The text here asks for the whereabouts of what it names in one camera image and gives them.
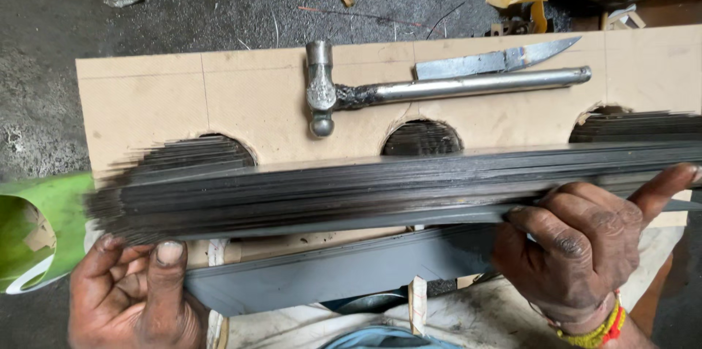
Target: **finger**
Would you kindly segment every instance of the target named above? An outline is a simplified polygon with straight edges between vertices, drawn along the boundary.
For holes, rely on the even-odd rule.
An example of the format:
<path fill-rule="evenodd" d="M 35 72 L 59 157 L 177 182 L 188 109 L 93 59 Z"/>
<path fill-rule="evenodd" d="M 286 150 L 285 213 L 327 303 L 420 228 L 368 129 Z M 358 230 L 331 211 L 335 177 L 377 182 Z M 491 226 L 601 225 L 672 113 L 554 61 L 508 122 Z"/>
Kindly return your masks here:
<path fill-rule="evenodd" d="M 623 240 L 626 226 L 617 212 L 565 192 L 550 194 L 539 201 L 539 206 L 588 238 L 592 269 L 607 286 L 619 287 L 626 281 L 632 270 Z M 638 227 L 632 229 L 638 234 Z"/>
<path fill-rule="evenodd" d="M 580 198 L 590 201 L 593 204 L 614 212 L 622 209 L 626 204 L 626 200 L 606 191 L 605 189 L 595 186 L 592 183 L 577 182 L 563 184 L 557 188 L 556 193 L 566 193 L 579 196 Z"/>
<path fill-rule="evenodd" d="M 639 260 L 639 234 L 641 232 L 641 220 L 643 219 L 643 214 L 639 207 L 633 202 L 622 199 L 591 183 L 568 183 L 559 187 L 558 191 L 579 196 L 617 214 L 617 219 L 624 226 L 619 241 L 623 243 L 624 258 L 629 264 L 629 267 L 624 269 L 635 270 Z M 599 223 L 607 223 L 602 221 L 606 220 L 606 218 L 606 216 L 600 216 L 598 219 Z M 599 254 L 599 250 L 595 249 L 595 247 L 593 245 L 593 255 Z"/>
<path fill-rule="evenodd" d="M 115 284 L 131 299 L 131 305 L 144 301 L 148 294 L 147 272 L 146 270 L 135 274 L 128 274 Z"/>
<path fill-rule="evenodd" d="M 103 235 L 71 273 L 72 312 L 86 313 L 96 309 L 112 289 L 110 268 L 122 254 L 124 240 Z"/>
<path fill-rule="evenodd" d="M 122 256 L 119 258 L 118 264 L 129 264 L 137 258 L 145 257 L 151 254 L 154 245 L 138 245 L 124 249 Z"/>
<path fill-rule="evenodd" d="M 148 267 L 149 258 L 141 257 L 137 258 L 129 264 L 115 265 L 114 267 L 110 268 L 110 274 L 112 275 L 112 279 L 115 282 L 118 282 L 120 279 L 123 279 L 130 274 L 145 271 Z"/>
<path fill-rule="evenodd" d="M 629 201 L 634 202 L 643 212 L 643 227 L 661 213 L 672 196 L 687 189 L 700 180 L 701 176 L 702 169 L 699 166 L 681 163 L 665 169 L 641 186 L 629 197 Z"/>
<path fill-rule="evenodd" d="M 507 214 L 507 219 L 518 229 L 531 234 L 547 254 L 559 260 L 568 261 L 592 254 L 590 242 L 582 232 L 546 209 L 517 207 Z"/>
<path fill-rule="evenodd" d="M 179 334 L 182 317 L 182 282 L 188 250 L 182 242 L 165 241 L 151 253 L 147 271 L 148 294 L 142 326 L 148 336 Z"/>
<path fill-rule="evenodd" d="M 510 276 L 524 274 L 524 269 L 528 266 L 523 262 L 526 242 L 527 235 L 515 228 L 512 223 L 504 222 L 497 226 L 492 264 L 508 279 Z"/>

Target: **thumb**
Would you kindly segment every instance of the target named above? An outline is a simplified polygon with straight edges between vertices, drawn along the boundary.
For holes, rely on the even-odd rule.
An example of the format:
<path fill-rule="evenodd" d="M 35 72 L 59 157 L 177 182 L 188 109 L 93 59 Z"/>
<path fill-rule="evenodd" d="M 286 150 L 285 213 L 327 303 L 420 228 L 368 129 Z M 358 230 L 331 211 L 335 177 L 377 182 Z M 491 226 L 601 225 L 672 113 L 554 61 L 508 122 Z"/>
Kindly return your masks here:
<path fill-rule="evenodd" d="M 151 253 L 147 272 L 146 307 L 143 328 L 153 337 L 180 334 L 179 318 L 184 310 L 182 282 L 188 263 L 188 249 L 180 241 L 165 241 Z"/>
<path fill-rule="evenodd" d="M 657 174 L 634 194 L 631 194 L 629 201 L 634 202 L 644 215 L 643 228 L 661 213 L 672 196 L 700 180 L 701 175 L 701 167 L 690 163 L 680 163 Z"/>

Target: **wrist band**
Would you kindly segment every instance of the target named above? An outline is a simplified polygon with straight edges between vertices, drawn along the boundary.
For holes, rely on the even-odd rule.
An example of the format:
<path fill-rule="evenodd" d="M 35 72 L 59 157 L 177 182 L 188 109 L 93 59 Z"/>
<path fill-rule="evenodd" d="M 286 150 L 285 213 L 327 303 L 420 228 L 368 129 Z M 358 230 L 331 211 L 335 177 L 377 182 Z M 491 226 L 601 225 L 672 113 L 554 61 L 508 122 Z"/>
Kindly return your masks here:
<path fill-rule="evenodd" d="M 615 293 L 616 302 L 614 303 L 614 309 L 612 309 L 609 317 L 604 320 L 604 323 L 594 331 L 583 335 L 567 335 L 563 330 L 557 329 L 556 334 L 569 344 L 585 349 L 601 348 L 602 345 L 610 340 L 619 338 L 621 327 L 624 326 L 624 320 L 626 319 L 626 311 L 621 306 L 619 291 Z"/>

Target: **knife blade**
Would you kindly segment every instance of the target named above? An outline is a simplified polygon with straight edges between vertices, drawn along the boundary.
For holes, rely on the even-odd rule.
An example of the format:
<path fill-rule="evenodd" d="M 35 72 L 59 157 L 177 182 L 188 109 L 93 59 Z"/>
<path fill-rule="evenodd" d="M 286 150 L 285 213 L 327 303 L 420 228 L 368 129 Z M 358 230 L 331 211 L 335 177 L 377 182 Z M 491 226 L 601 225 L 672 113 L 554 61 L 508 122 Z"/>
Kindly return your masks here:
<path fill-rule="evenodd" d="M 580 36 L 576 36 L 468 57 L 419 62 L 415 66 L 417 79 L 443 79 L 491 72 L 516 71 L 559 54 L 580 38 Z"/>

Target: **green roll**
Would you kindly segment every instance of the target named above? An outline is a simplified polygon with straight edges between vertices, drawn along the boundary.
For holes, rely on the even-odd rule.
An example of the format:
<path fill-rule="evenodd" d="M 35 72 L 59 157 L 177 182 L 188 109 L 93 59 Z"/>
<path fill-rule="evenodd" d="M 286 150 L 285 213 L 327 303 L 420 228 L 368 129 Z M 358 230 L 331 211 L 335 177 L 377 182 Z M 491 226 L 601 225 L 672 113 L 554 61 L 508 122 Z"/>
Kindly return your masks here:
<path fill-rule="evenodd" d="M 0 293 L 38 289 L 69 273 L 83 258 L 83 195 L 90 173 L 72 173 L 0 184 Z M 24 238 L 37 227 L 26 219 L 33 205 L 56 234 L 56 247 L 37 251 Z"/>

